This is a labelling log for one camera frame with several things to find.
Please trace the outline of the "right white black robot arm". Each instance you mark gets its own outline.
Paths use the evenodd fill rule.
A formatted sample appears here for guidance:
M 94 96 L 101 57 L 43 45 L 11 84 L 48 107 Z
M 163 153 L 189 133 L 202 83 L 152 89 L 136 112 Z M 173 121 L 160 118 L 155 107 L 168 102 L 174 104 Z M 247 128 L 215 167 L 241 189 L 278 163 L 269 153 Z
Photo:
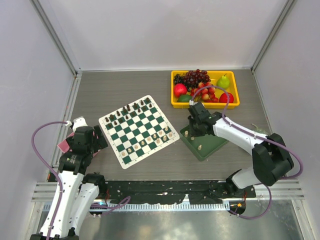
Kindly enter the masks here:
M 238 197 L 253 185 L 274 185 L 293 167 L 294 162 L 282 137 L 276 133 L 266 135 L 245 128 L 224 113 L 210 113 L 201 102 L 188 108 L 190 133 L 194 137 L 212 135 L 223 138 L 252 157 L 252 167 L 240 169 L 226 179 L 226 192 Z

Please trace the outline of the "green white chess board mat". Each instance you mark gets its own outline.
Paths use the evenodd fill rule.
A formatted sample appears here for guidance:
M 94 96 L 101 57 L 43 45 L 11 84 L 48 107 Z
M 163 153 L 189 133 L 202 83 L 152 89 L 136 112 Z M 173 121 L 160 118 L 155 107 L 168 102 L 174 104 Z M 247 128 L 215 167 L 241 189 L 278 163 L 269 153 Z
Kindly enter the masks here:
M 100 117 L 98 122 L 124 170 L 180 139 L 179 133 L 151 95 Z

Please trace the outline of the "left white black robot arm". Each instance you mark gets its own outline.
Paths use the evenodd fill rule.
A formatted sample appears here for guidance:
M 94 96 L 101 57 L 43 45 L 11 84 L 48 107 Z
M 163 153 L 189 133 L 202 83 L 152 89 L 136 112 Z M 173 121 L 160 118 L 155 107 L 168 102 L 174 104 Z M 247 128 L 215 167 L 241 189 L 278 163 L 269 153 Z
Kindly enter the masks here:
M 58 170 L 51 173 L 57 187 L 47 218 L 32 240 L 77 240 L 82 223 L 95 199 L 107 193 L 103 175 L 87 173 L 93 157 L 108 146 L 101 128 L 79 126 L 58 147 Z

